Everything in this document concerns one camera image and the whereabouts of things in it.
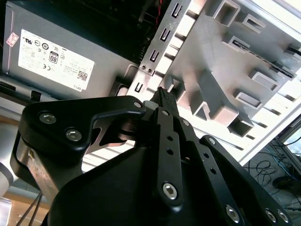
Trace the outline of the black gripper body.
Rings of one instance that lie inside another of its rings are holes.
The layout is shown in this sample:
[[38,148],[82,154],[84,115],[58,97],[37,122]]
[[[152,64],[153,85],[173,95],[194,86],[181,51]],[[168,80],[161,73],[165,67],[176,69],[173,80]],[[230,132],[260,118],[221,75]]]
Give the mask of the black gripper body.
[[206,188],[192,147],[136,147],[66,184],[49,226],[223,226],[225,209]]

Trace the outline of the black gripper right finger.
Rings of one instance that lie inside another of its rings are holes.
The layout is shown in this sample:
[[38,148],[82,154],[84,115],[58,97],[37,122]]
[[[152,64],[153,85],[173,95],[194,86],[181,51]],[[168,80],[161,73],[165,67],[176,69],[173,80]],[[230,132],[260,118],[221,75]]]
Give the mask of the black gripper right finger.
[[179,116],[175,97],[166,102],[179,135],[180,157],[188,166],[192,209],[201,226],[291,226],[292,219],[253,177],[209,135],[198,138]]

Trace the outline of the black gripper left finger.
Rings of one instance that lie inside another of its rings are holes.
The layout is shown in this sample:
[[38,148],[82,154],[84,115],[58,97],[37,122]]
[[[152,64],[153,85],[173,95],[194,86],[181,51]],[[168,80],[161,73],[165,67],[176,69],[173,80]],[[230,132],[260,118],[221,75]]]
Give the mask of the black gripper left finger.
[[146,102],[115,96],[26,106],[12,154],[17,174],[52,204],[70,181],[133,148],[179,143],[166,92]]

